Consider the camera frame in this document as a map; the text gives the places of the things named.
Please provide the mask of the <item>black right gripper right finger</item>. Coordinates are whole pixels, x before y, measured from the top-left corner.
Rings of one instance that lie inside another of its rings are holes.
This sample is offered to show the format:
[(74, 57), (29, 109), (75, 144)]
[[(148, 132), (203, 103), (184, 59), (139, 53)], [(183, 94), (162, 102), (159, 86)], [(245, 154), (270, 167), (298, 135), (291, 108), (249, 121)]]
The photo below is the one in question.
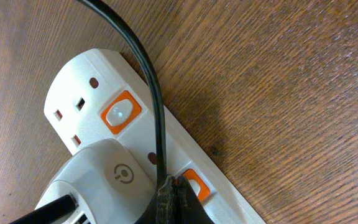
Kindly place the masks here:
[(175, 181), (175, 196), (175, 223), (214, 224), (186, 177), (179, 176)]

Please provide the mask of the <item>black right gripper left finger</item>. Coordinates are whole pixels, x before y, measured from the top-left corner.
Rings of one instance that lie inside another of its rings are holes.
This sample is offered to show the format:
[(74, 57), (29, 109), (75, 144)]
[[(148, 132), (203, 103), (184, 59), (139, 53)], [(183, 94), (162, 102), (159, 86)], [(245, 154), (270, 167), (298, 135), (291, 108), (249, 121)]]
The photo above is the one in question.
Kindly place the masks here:
[(157, 189), (145, 212), (135, 224), (174, 224), (176, 214), (175, 178), (167, 176), (165, 182)]

